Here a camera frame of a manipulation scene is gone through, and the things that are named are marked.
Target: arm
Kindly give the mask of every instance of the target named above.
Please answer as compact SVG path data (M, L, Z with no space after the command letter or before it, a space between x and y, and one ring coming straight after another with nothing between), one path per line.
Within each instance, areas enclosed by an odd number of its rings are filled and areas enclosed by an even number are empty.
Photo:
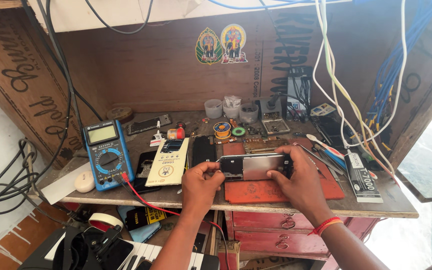
M217 162L203 162L184 173L181 215L151 270L188 269L199 225L213 205L216 191L221 190L224 179Z
M268 176L275 180L291 205L316 228L335 215L326 204L318 171L304 151L297 146L282 146L277 153L290 154L294 173L288 179L275 170ZM346 226L336 223L327 227L321 238L339 267L344 270L389 270Z

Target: white cable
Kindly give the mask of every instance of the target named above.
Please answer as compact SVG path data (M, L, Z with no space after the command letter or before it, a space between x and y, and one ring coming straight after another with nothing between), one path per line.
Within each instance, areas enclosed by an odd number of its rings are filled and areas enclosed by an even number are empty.
M401 0L401 43L403 47L403 62L401 64L401 70L399 71L399 78L398 78L398 84L397 84L397 90L396 90L396 98L394 99L394 108L391 113L391 116L387 120L386 124L378 131L376 132L372 137L369 137L367 140L372 140L373 138L376 138L378 135L381 134L381 132L389 126L389 123L391 120L393 120L395 114L396 114L396 108L398 107L398 101L399 101L399 93L401 92L401 84L403 81L403 73L404 69L406 67L406 60L408 58L408 48L406 46L406 21L405 21L405 5L406 0Z
M403 33L403 35L402 35L402 38L404 39L404 44L403 44L403 46L404 46L404 50L403 50L403 52L404 53L407 53L407 52L405 52L405 49L406 49L406 40L405 40L405 32L404 32L404 29L405 29L405 26L404 26L404 5L405 5L405 1L403 0L403 2L402 2L402 7L401 7L401 12L402 12L402 33ZM323 18L324 18L324 22L323 22L323 20L322 20L322 18L321 18L321 12L320 12L320 10L319 10L319 3L318 3L318 0L316 0L316 11L317 11L317 15L318 15L318 20L319 20L319 23L320 23L320 26L321 26L321 31L323 32L323 35L325 35L326 36L326 33L327 33L327 26L326 26L326 24L327 24L327 21L326 21L326 0L322 0L322 14L323 14ZM339 104L338 104L338 99L337 99L337 96L336 96L336 88L335 88L335 82L334 82L334 80L332 80L332 87L333 87L333 95L334 95L334 100L333 99L331 99L330 97L329 97L329 95L327 95L327 93L324 91L324 89L322 89L322 87L321 87L321 85L315 80L315 70L316 70L316 68L317 68L317 65L319 64L319 60L320 60L320 58L321 58L321 53L322 53L322 49L323 49L323 46L324 46L324 39L323 39L323 42L322 42L322 44L321 44L321 48L320 48L320 51L319 51L319 54L318 54L318 58L317 58L317 60L316 60L316 64L315 64L315 67L314 67L314 70L313 70L313 79L314 79L314 81L315 81L315 84L318 86L318 88L319 89L321 89L321 91L323 92L323 94L331 101L331 102L333 102L333 104L335 104L336 105L336 108L337 108L337 111L338 111L338 114L341 116L341 118L342 118L342 120L343 121L341 121L341 136L344 138L344 134L343 134L343 127L344 127L344 124L343 123L346 123L347 125L348 125L348 127L351 129L351 131L353 131L353 133L354 134L356 134L356 139L357 139L357 141L358 141L358 144L348 144L347 142L345 142L345 140L343 140L343 143L345 144L345 146L358 146L358 145L361 145L362 146L362 148L369 154L369 151L365 148L365 146L363 145L363 143L362 143L362 141L359 139L359 136L357 136L357 132L354 130L354 128L351 126L351 124L344 118L344 112L343 112L343 110L341 109L341 107L339 106ZM331 73L332 73L332 75L333 75L333 77L334 77L334 74L335 74L335 66L336 66L336 62L335 62L335 59L334 59L334 55L333 55L333 51L331 50L331 47L329 46L329 42L327 42L327 48L326 48L326 61L328 62L328 66L330 67L330 69L331 69ZM403 65L402 65L402 72L404 71L404 66L405 66L405 64L406 64L406 58L404 57L403 58ZM346 89L344 88L344 87L342 87L342 85L341 85L341 83L339 83L338 82L338 84L341 86L340 87L340 90L341 91L343 91L345 94L346 94L346 96L347 97L349 97L349 93L346 91ZM351 107L352 107L352 109L353 109L353 112L356 114L356 116L357 116L357 118L358 118L358 120L361 122L361 124L363 124L363 126L364 126L364 128L365 129L367 129L368 130L368 132L369 132L369 134L371 135L372 134L372 132L371 132L371 130L369 129L369 127L366 125L366 124L364 124L364 122L363 122L363 120L359 117L359 115L358 115L358 112L357 112L357 108L355 108L353 105L352 105L352 103L351 103ZM377 134L375 134L375 135L373 135L372 137L370 137L370 138L368 138L367 140L372 140L372 142L373 142L373 145L374 145L374 147L375 147L375 149L377 150L377 152L381 155L381 157L384 159L384 161L389 165L389 167L390 167L390 170L391 170L391 173L394 175L394 169L393 169L393 166L391 165L391 163L387 160L387 158L382 154L382 152L381 152L381 150L379 149L379 147L378 147L378 145L377 145L377 143L376 143L376 141L375 141L375 137L377 136Z
M320 10L319 10L319 3L318 3L318 0L315 0L315 1L316 1L316 12L317 12L317 15L318 15L319 25L322 27L323 22L321 20L321 13L320 13ZM312 79L313 79L314 83L317 85L317 87L321 90L321 92L326 96L326 98L329 99L329 101L331 101L334 105L336 105L337 112L338 112L339 116L341 116L341 119L342 119L342 121L341 121L341 136L342 136L342 138L344 138L343 127L344 127L344 123L346 123L348 125L348 127L351 129L351 131L356 135L356 139L362 145L362 148L366 151L366 153L369 154L369 151L364 147L363 142L361 141L361 139L359 138L359 136L357 136L356 130L353 128L353 126L351 126L351 124L348 122L348 120L346 120L346 118L344 117L343 109L339 106L339 104L338 104L338 98L336 97L336 87L335 87L334 81L331 80L331 84L332 84L332 87L333 87L333 96L334 96L334 100L333 100L326 93L326 91L324 91L324 89L321 87L321 85L316 80L316 69L318 68L319 60L321 59L321 53L323 52L324 44L325 44L325 42L323 40L321 42L321 47L319 48L319 54L318 54L318 58L316 59L316 64L314 65L314 69L312 71ZM331 58L332 58L332 60L334 62L334 55L332 53L332 50L330 50L330 52L331 52ZM343 144L345 146L349 147L349 144L347 143L346 139L343 139Z

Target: red drawer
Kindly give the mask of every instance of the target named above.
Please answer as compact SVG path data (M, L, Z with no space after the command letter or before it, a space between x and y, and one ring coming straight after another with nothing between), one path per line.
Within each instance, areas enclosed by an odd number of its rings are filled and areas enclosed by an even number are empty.
M345 223L347 217L341 217ZM303 214L271 214L254 212L233 212L233 226L265 229L308 229L313 230Z
M318 235L303 233L235 231L241 251L287 252L294 254L328 253L324 241Z

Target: plastic cup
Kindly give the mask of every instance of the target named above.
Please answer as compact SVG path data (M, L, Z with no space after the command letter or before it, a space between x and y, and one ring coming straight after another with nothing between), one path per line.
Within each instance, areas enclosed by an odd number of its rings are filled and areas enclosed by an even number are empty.
M219 99L210 99L204 103L206 116L211 119L216 119L223 116L223 101Z
M226 114L227 118L238 118L240 116L240 107L241 105L237 107L226 107L226 103L223 102L223 112Z
M254 124L258 121L259 107L253 103L242 104L239 107L239 120L246 124Z

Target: suxun t-7000 glue tube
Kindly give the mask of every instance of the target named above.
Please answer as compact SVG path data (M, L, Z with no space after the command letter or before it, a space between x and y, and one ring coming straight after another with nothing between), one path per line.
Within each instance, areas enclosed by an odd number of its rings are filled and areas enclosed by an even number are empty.
M361 157L357 153L351 153L348 149L344 161L357 202L382 203L381 194L368 169L364 168Z

